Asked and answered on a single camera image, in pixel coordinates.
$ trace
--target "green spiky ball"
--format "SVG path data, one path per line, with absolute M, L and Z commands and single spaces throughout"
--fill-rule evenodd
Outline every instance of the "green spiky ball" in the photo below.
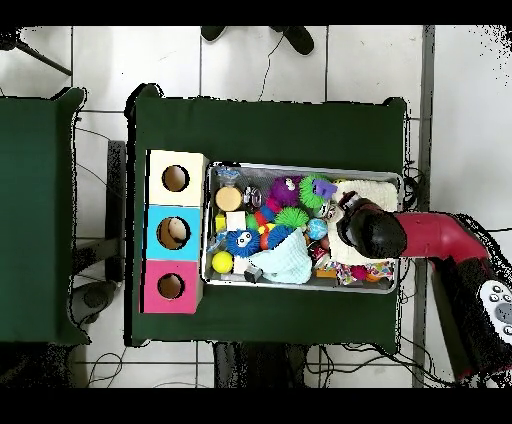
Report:
M 245 225 L 251 230 L 258 231 L 258 221 L 256 221 L 256 218 L 253 214 L 249 214 L 245 217 Z
M 295 229 L 306 225 L 308 220 L 308 214 L 302 209 L 288 207 L 277 214 L 274 222 L 276 225 L 286 225 Z
M 317 196 L 313 193 L 313 181 L 314 180 L 324 180 L 329 182 L 327 178 L 320 174 L 311 174 L 307 177 L 304 177 L 300 183 L 300 201 L 302 204 L 311 209 L 317 209 L 323 205 L 325 199 L 322 196 Z

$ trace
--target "hole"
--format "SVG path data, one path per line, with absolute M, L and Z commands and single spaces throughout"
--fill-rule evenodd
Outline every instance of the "hole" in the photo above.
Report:
M 169 166 L 162 174 L 162 184 L 173 193 L 185 190 L 189 182 L 187 170 L 179 165 Z
M 181 218 L 165 218 L 156 230 L 156 237 L 166 249 L 181 249 L 190 238 L 190 228 Z
M 166 299 L 176 299 L 183 294 L 185 282 L 177 274 L 165 274 L 158 280 L 158 293 Z

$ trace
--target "metal tray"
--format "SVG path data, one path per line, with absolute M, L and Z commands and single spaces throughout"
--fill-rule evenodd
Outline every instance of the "metal tray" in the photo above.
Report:
M 267 287 L 286 290 L 320 290 L 320 291 L 341 291 L 341 292 L 359 292 L 359 293 L 375 293 L 375 294 L 388 294 L 395 290 L 398 282 L 398 268 L 399 262 L 395 261 L 394 264 L 394 278 L 391 283 L 379 282 L 368 283 L 356 281 L 350 285 L 338 285 L 335 278 L 318 278 L 314 275 L 305 284 L 283 284 L 274 283 L 260 278 L 258 283 L 247 282 L 242 275 L 236 274 L 219 274 L 212 268 L 212 253 L 207 253 L 208 240 L 214 235 L 214 217 L 219 212 L 215 201 L 213 200 L 213 193 L 220 188 L 219 179 L 215 171 L 220 167 L 229 166 L 236 168 L 240 176 L 236 180 L 236 184 L 245 187 L 246 185 L 257 186 L 266 198 L 276 177 L 288 175 L 306 176 L 311 173 L 323 174 L 331 179 L 344 178 L 347 180 L 371 180 L 380 182 L 389 182 L 393 184 L 398 193 L 397 210 L 401 211 L 403 207 L 404 197 L 404 184 L 400 175 L 392 172 L 371 172 L 371 171 L 349 171 L 342 169 L 325 169 L 325 168 L 306 168 L 306 167 L 291 167 L 279 165 L 258 165 L 250 163 L 225 163 L 225 162 L 211 162 L 205 175 L 205 190 L 209 195 L 205 196 L 204 215 L 203 215 L 203 240 L 202 240 L 202 254 L 201 254 L 201 278 L 207 284 L 212 285 L 233 285 L 244 287 Z

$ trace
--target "shape sorter box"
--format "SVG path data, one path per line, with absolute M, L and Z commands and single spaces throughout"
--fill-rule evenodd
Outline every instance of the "shape sorter box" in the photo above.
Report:
M 193 314 L 203 291 L 199 260 L 208 160 L 200 153 L 151 150 L 147 155 L 149 167 L 144 190 L 149 202 L 144 205 L 147 221 L 143 228 L 145 250 L 140 310 L 143 313 Z M 169 170 L 181 175 L 179 182 L 169 177 Z M 184 226 L 184 239 L 172 234 L 172 225 L 176 222 L 178 227 Z M 161 289 L 162 282 L 169 281 L 166 276 L 172 276 L 181 287 L 173 297 Z

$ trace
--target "light blue cloth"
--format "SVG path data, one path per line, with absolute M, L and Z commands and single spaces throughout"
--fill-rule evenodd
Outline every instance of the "light blue cloth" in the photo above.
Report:
M 313 263 L 306 240 L 297 228 L 281 244 L 249 257 L 249 262 L 263 271 L 263 277 L 275 283 L 304 284 L 311 277 Z

